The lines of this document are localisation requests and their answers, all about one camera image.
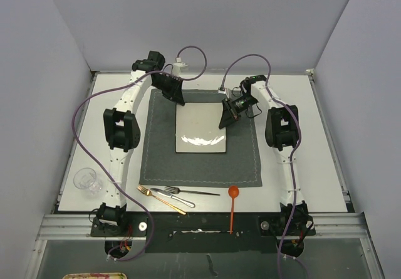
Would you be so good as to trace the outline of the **white square plate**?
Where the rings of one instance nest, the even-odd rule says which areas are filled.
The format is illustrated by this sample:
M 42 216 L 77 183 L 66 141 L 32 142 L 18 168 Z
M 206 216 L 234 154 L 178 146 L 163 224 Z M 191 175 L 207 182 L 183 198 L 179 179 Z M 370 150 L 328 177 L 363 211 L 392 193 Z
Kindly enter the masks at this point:
M 220 103 L 186 103 L 176 106 L 177 153 L 214 154 L 226 151 L 226 130 L 219 128 Z

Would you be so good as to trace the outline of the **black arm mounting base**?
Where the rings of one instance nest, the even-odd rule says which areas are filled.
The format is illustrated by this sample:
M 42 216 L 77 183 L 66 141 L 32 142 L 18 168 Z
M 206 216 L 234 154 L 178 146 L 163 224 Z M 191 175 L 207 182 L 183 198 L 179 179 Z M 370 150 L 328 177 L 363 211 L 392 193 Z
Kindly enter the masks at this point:
M 227 213 L 155 213 L 153 221 L 142 213 L 127 213 L 121 224 L 113 225 L 93 219 L 90 235 L 105 238 L 105 249 L 112 251 L 115 240 L 145 238 L 146 253 L 237 253 L 258 251 L 276 253 L 280 250 L 300 255 L 305 239 L 316 234 L 312 218 L 295 215 L 287 226 L 278 213 L 237 213 L 234 226 L 229 226 Z

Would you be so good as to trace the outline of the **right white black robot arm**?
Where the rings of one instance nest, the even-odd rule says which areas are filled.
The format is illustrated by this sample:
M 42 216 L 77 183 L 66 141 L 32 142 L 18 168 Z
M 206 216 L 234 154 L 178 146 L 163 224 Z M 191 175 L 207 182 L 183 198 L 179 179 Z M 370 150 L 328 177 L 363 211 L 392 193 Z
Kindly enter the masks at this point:
M 239 97 L 232 98 L 231 91 L 224 86 L 218 92 L 226 96 L 222 101 L 220 129 L 239 121 L 241 114 L 255 105 L 259 105 L 261 111 L 267 111 L 264 135 L 276 157 L 281 188 L 279 227 L 286 234 L 294 234 L 301 225 L 309 227 L 313 221 L 308 215 L 300 183 L 296 178 L 294 152 L 301 142 L 297 106 L 288 105 L 280 99 L 264 75 L 250 76 L 241 81 Z

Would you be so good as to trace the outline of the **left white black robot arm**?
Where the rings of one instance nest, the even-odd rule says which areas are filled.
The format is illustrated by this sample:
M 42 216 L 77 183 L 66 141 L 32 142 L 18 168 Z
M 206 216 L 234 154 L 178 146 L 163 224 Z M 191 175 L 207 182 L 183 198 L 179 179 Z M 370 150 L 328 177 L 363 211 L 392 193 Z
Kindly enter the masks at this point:
M 125 216 L 126 188 L 129 162 L 133 150 L 141 138 L 136 113 L 148 88 L 155 87 L 171 102 L 184 105 L 182 81 L 172 75 L 163 74 L 164 56 L 158 51 L 150 51 L 144 60 L 132 65 L 131 81 L 134 85 L 126 88 L 111 109 L 103 113 L 105 138 L 110 149 L 110 166 L 107 170 L 109 186 L 105 200 L 96 213 L 96 218 L 112 235 L 119 236 L 127 230 Z

